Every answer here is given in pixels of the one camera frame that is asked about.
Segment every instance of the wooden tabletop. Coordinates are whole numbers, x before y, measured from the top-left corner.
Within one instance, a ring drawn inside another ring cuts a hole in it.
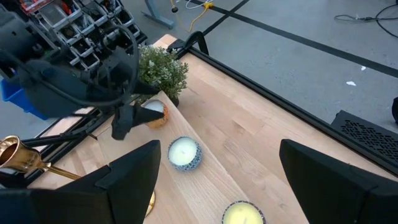
[[[155,45],[167,47],[174,40],[174,37],[165,35]],[[182,91],[178,106],[179,112],[188,121],[185,123],[186,128],[181,130],[189,130],[190,134],[201,139],[199,141],[205,147],[208,160],[204,163],[204,168],[199,167],[196,171],[200,173],[199,177],[190,182],[189,178],[193,174],[186,173],[185,176],[176,173],[162,158],[156,187],[156,191],[159,191],[159,204],[155,204],[146,223],[219,223],[215,220],[221,219],[220,211],[230,201],[237,199],[256,204],[268,223],[308,223],[280,163],[279,145],[280,140],[285,138],[397,180],[199,58],[186,54],[181,61],[187,62],[190,69],[188,88]],[[124,142],[115,143],[109,138],[110,123],[111,119],[94,132],[94,135],[99,136],[99,141],[86,138],[56,165],[78,175],[85,175],[129,149],[134,149],[137,142],[144,143],[146,136],[164,138],[167,142],[181,134],[181,130],[166,135],[149,134],[146,126],[140,126],[140,131],[147,133],[145,136],[129,134],[130,137]],[[138,134],[135,128],[131,132]],[[54,189],[69,181],[45,173],[30,187]],[[208,189],[206,197],[203,191],[200,191],[200,195],[195,194],[200,189]],[[174,215],[176,209],[184,215]]]

